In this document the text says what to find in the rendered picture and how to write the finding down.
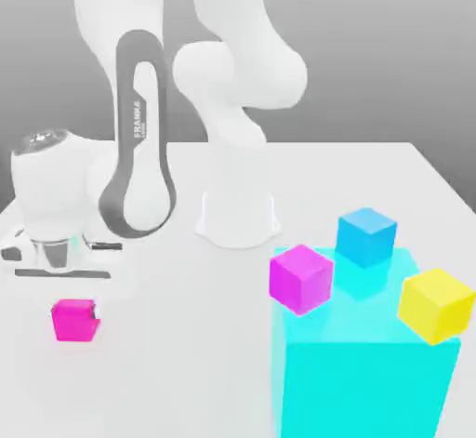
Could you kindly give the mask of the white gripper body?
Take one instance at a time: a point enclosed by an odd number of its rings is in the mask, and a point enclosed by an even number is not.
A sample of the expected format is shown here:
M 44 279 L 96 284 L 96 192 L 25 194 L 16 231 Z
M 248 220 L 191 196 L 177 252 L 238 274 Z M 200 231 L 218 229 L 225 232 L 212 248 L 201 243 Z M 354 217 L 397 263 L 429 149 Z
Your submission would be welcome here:
M 137 289 L 137 276 L 122 262 L 89 263 L 70 271 L 16 268 L 9 291 L 29 299 L 124 299 Z

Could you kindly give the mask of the small pink cube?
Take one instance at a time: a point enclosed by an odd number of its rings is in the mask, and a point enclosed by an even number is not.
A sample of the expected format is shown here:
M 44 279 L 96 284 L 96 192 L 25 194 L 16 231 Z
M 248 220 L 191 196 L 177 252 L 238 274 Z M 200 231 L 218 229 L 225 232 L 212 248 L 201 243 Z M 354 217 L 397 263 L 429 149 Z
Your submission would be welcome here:
M 51 310 L 58 341 L 89 342 L 96 335 L 100 319 L 93 299 L 61 299 Z

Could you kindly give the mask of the small purple cube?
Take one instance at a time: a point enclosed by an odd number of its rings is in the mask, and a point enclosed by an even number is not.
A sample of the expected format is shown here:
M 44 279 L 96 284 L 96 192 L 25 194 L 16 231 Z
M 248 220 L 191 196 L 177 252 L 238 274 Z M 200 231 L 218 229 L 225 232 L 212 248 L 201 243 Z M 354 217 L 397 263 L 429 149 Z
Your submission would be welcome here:
M 269 293 L 297 316 L 330 300 L 334 261 L 305 246 L 294 246 L 270 261 Z

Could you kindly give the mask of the small blue cube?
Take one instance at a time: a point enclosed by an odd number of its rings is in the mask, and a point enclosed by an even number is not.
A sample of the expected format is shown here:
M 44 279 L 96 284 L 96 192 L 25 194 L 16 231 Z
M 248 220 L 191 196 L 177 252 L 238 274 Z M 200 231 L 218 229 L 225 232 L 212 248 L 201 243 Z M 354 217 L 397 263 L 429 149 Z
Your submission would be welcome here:
M 363 207 L 338 218 L 336 251 L 361 268 L 369 268 L 392 255 L 397 222 Z

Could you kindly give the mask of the small yellow cube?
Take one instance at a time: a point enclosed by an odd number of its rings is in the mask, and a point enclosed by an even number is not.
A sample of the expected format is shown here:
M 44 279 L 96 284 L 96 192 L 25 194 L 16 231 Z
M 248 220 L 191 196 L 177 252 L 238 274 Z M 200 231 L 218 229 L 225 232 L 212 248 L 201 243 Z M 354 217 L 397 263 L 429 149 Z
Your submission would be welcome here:
M 435 268 L 403 280 L 397 317 L 429 345 L 464 332 L 476 291 Z

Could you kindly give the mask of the large cyan box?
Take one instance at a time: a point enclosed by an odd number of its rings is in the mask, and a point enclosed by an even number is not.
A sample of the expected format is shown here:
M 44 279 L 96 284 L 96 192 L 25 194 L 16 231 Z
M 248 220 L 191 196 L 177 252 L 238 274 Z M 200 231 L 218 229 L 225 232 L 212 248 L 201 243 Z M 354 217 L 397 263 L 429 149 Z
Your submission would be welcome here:
M 331 299 L 297 316 L 271 309 L 276 438 L 435 438 L 461 341 L 429 345 L 397 316 L 409 250 L 361 269 L 332 248 Z

